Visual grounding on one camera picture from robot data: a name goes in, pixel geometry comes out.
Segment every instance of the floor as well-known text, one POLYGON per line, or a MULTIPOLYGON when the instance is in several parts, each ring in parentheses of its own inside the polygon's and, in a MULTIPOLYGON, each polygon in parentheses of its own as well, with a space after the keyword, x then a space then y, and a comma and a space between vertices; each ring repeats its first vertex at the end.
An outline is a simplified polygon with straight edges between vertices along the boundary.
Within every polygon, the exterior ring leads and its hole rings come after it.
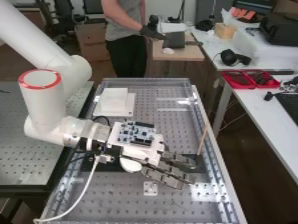
MULTIPOLYGON (((0 58, 0 81, 16 81, 23 72, 34 69, 7 45, 0 47, 0 58)), ((109 61, 92 63, 92 68, 96 83, 103 78, 116 77, 109 61)), ((197 85, 199 75, 191 77, 197 85)), ((241 105, 236 104, 227 113, 225 122, 244 112, 241 105)), ((248 115, 221 131, 219 144, 249 223, 297 223, 297 184, 248 115)), ((36 216, 23 204, 14 224, 31 224, 36 216)))

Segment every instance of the metal table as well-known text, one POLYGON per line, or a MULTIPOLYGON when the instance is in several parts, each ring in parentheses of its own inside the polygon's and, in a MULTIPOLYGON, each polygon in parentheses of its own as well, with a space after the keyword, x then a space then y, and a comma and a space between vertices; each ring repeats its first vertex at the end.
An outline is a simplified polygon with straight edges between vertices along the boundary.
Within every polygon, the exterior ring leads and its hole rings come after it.
MULTIPOLYGON (((76 92, 67 102, 67 112, 78 117, 94 82, 76 92)), ((16 82, 2 82, 0 90, 0 196, 11 197, 35 192, 47 186, 63 153, 63 147, 31 139, 24 135, 28 116, 24 99, 16 82)))
MULTIPOLYGON (((195 155, 205 125, 209 133, 195 174, 197 183, 183 191, 159 184, 159 196, 144 196, 141 174, 96 172, 78 207, 56 224, 90 223, 247 223, 203 102, 188 79, 105 79, 100 85, 88 118, 104 88, 128 88, 136 93, 132 120, 156 124, 171 151, 195 155)), ((111 118, 124 121, 123 117, 111 118)), ((42 218, 62 214, 80 195, 90 172, 83 161, 70 165, 54 191, 42 218)))

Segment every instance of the red tray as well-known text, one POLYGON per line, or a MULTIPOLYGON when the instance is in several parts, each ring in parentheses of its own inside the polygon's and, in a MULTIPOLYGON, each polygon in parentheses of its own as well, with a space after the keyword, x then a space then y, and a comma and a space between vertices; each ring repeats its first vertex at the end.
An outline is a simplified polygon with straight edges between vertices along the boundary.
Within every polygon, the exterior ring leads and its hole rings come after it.
POLYGON ((278 82, 268 72, 261 70, 247 70, 245 73, 254 81, 257 88, 260 89, 280 88, 281 82, 278 82))
POLYGON ((235 89, 274 89, 281 86, 273 76, 261 70, 232 70, 221 74, 235 89))
POLYGON ((224 71, 223 76, 235 89, 256 89, 256 83, 244 71, 224 71))

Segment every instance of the monitor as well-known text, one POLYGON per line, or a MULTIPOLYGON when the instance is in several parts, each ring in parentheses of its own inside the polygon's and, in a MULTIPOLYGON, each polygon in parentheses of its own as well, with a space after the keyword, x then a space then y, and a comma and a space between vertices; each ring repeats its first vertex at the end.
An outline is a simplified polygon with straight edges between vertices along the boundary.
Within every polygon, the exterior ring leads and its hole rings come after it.
POLYGON ((103 14, 103 6, 100 0, 84 0, 86 14, 103 14))

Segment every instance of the person's hand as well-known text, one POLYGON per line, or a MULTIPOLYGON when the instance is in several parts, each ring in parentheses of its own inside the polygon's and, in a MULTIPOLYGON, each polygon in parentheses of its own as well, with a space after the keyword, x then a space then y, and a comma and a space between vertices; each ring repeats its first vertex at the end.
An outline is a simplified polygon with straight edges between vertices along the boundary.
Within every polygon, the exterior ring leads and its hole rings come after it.
POLYGON ((148 28, 148 26, 143 26, 143 29, 141 29, 140 33, 141 33, 143 36, 157 39, 157 40, 165 40, 167 39, 167 37, 161 33, 151 30, 148 28))

